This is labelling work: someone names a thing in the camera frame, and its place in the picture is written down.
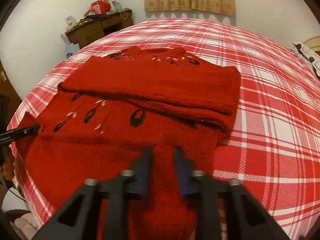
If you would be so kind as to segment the person's left hand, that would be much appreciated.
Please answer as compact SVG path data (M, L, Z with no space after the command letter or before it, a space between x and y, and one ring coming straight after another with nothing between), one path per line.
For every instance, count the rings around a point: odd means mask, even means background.
M5 146L3 148L3 158L4 158L4 163L1 165L1 175L4 177L5 180L12 180L15 176L15 172L14 172L15 158L9 146Z

